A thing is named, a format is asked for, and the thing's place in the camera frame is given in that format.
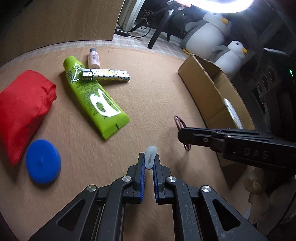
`penguin's orange beak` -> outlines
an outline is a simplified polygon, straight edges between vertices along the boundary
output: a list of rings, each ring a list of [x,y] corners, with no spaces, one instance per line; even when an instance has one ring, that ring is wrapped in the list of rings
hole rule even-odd
[[[229,23],[229,21],[228,21],[227,18],[221,18],[221,21],[222,21],[222,23],[224,23],[224,24],[228,24],[228,23]]]
[[[244,55],[247,55],[248,50],[246,50],[245,48],[242,49],[242,52],[244,53]]]

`small pink bottle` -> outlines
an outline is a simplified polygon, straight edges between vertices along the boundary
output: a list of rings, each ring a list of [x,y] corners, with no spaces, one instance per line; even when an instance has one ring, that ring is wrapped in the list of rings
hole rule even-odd
[[[99,54],[95,48],[89,50],[89,69],[100,69]]]

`green led light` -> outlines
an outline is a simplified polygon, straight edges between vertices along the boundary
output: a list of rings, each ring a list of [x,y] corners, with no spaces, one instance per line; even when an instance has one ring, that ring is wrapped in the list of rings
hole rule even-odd
[[[290,74],[294,77],[293,75],[293,71],[291,69],[289,69]]]

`blue gripper pad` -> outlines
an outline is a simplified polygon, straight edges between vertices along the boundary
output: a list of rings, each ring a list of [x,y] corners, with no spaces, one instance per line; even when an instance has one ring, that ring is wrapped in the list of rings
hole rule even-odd
[[[155,195],[155,200],[157,202],[159,199],[159,195],[158,195],[158,182],[157,182],[155,162],[153,164],[152,170],[153,170],[154,195]]]
[[[141,172],[141,181],[140,181],[140,202],[143,202],[144,198],[144,189],[145,189],[145,162],[143,160],[142,172]]]

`clear rubber piece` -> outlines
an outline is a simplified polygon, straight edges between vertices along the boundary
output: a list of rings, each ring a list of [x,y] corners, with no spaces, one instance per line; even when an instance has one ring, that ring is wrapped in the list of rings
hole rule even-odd
[[[145,151],[145,167],[150,170],[153,167],[154,159],[157,154],[156,146],[150,146]]]

